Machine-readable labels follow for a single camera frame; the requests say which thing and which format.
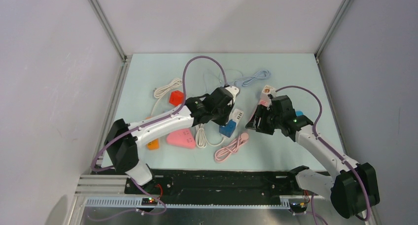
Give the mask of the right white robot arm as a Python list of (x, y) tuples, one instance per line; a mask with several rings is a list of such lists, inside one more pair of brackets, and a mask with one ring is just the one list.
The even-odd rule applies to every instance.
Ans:
[(297, 115), (288, 96), (269, 96), (270, 104), (259, 103), (246, 129), (272, 135), (279, 129), (285, 137), (305, 148), (326, 169), (328, 175), (299, 166), (288, 173), (286, 187), (292, 194), (308, 190), (331, 201), (339, 215), (348, 219), (363, 211), (365, 219), (380, 203), (375, 169), (337, 151), (315, 130), (305, 115)]

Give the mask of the dark blue cube socket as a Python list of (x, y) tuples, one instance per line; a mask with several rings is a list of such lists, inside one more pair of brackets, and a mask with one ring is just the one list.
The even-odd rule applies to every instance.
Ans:
[(219, 133), (227, 138), (230, 138), (234, 133), (237, 127), (237, 123), (234, 120), (229, 120), (229, 122), (224, 126), (219, 126)]

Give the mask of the white power strip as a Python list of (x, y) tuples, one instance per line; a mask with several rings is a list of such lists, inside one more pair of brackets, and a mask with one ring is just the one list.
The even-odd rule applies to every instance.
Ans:
[(242, 117), (244, 116), (244, 112), (240, 109), (234, 109), (233, 112), (230, 115), (230, 120), (238, 124)]

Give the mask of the light blue table mat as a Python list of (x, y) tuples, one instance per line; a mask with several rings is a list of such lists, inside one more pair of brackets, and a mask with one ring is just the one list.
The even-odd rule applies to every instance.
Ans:
[[(339, 151), (343, 149), (326, 91), (313, 54), (135, 54), (132, 57), (124, 87), (114, 116), (115, 120), (137, 122), (173, 108), (165, 96), (156, 100), (154, 89), (174, 78), (185, 76), (187, 97), (211, 93), (223, 85), (260, 70), (270, 77), (242, 87), (235, 107), (244, 112), (235, 134), (244, 132), (265, 85), (287, 95), (295, 110), (309, 119), (319, 117), (317, 130)], [(213, 156), (228, 140), (222, 140), (218, 126), (205, 125), (210, 144), (205, 148), (185, 149), (169, 145), (165, 137), (158, 150), (140, 149), (140, 158), (154, 169), (207, 170), (291, 170), (301, 165), (322, 171), (323, 166), (302, 146), (276, 130), (273, 135), (249, 131), (249, 141), (226, 161), (217, 163)]]

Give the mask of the orange power strip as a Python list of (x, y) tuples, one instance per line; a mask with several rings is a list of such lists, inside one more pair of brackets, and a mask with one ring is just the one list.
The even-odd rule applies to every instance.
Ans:
[(149, 142), (146, 146), (148, 150), (158, 150), (160, 148), (159, 139)]

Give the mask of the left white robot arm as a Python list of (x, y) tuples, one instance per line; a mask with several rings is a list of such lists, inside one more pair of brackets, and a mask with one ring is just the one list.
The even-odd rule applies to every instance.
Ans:
[(140, 147), (174, 131), (210, 121), (226, 125), (239, 93), (235, 86), (219, 87), (204, 98), (190, 97), (173, 110), (144, 121), (115, 121), (104, 142), (110, 167), (131, 177), (141, 192), (151, 193), (156, 181), (149, 166), (139, 158)]

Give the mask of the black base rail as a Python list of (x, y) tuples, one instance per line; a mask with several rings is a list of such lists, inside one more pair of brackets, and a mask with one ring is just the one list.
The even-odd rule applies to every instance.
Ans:
[(166, 205), (281, 205), (285, 196), (307, 196), (288, 171), (153, 169), (143, 186)]

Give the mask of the red cube socket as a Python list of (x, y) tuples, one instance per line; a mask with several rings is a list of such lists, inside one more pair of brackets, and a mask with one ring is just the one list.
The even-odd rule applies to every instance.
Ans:
[(184, 93), (182, 91), (172, 91), (169, 97), (169, 104), (179, 106), (184, 100)]

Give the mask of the pink triangular power strip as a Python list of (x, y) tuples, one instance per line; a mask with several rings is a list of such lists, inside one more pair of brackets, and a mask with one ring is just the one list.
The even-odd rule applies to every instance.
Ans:
[(196, 141), (190, 129), (180, 129), (169, 133), (166, 142), (169, 145), (186, 149), (194, 149), (196, 147)]

